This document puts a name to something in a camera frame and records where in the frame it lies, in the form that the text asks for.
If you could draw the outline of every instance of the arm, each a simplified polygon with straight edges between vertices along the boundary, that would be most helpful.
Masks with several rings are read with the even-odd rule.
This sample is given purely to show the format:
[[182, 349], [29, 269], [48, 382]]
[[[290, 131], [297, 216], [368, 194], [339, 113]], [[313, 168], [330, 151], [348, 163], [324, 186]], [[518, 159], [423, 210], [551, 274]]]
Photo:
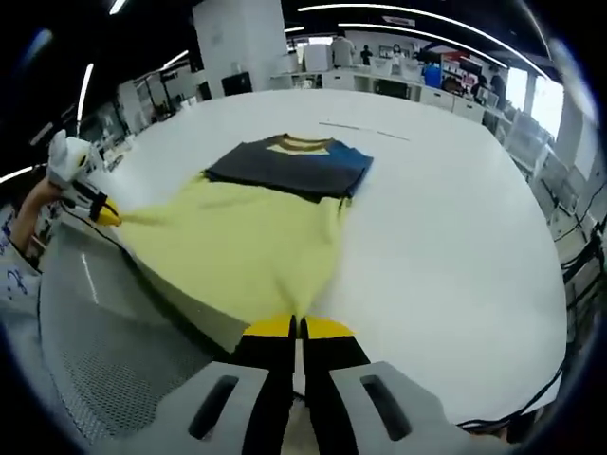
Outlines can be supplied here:
[[19, 252], [24, 254], [28, 249], [29, 239], [34, 234], [42, 207], [56, 201], [60, 196], [61, 190], [51, 185], [46, 178], [28, 194], [12, 225], [10, 234], [10, 241]]

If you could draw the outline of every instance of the mesh panel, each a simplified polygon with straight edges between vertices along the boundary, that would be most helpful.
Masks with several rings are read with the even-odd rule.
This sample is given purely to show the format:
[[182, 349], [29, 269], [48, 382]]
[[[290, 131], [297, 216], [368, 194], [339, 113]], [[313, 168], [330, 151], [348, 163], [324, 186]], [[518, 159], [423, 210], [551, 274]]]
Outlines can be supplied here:
[[[160, 399], [211, 357], [138, 291], [113, 246], [91, 243], [75, 231], [68, 234], [60, 232], [54, 250], [47, 252], [42, 343], [59, 394], [92, 444], [104, 437], [128, 436], [152, 423]], [[100, 281], [93, 280], [93, 270], [105, 274], [103, 289], [96, 289]], [[145, 317], [107, 309], [122, 304], [127, 308], [132, 299], [137, 299], [138, 312]]]

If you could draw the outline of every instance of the black ceiling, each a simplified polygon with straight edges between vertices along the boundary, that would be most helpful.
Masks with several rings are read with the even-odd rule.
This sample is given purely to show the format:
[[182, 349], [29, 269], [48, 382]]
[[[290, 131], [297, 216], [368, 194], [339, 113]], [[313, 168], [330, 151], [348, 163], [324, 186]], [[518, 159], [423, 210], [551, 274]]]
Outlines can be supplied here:
[[[191, 23], [199, 0], [127, 0], [122, 11], [109, 16], [114, 0], [26, 0], [5, 14], [0, 31], [3, 68], [0, 87], [0, 137], [4, 147], [0, 175], [45, 159], [25, 147], [49, 121], [74, 105], [86, 65], [95, 63], [84, 113], [108, 101], [119, 83], [162, 66], [185, 49], [199, 55]], [[416, 28], [490, 53], [501, 50], [473, 33], [434, 19], [379, 9], [330, 9], [298, 12], [297, 8], [327, 0], [283, 0], [287, 27], [305, 26], [306, 33], [327, 33], [338, 22], [384, 24], [381, 16], [416, 20]], [[511, 1], [390, 0], [392, 5], [423, 9], [478, 27], [511, 46], [545, 56], [542, 41]], [[24, 63], [24, 55], [40, 30], [52, 38]]]

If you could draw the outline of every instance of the white table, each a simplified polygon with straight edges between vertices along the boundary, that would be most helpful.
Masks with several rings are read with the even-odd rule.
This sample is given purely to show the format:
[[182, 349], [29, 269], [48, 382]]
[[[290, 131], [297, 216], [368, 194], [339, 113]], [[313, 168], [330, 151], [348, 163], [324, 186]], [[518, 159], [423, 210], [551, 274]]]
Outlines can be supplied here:
[[285, 132], [375, 158], [313, 314], [356, 331], [372, 361], [435, 393], [454, 423], [501, 418], [551, 379], [566, 342], [557, 251], [523, 177], [481, 125], [357, 92], [246, 94], [144, 131], [99, 183], [123, 211], [168, 200], [239, 142]]

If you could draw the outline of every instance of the robotic arm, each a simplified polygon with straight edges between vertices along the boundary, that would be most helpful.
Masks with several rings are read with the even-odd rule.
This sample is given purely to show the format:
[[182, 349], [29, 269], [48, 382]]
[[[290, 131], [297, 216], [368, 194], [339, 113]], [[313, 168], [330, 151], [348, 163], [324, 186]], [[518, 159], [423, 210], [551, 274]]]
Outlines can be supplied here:
[[93, 172], [93, 145], [60, 131], [48, 146], [46, 176], [63, 190], [62, 200], [71, 209], [102, 226], [119, 226], [116, 204], [89, 180]]

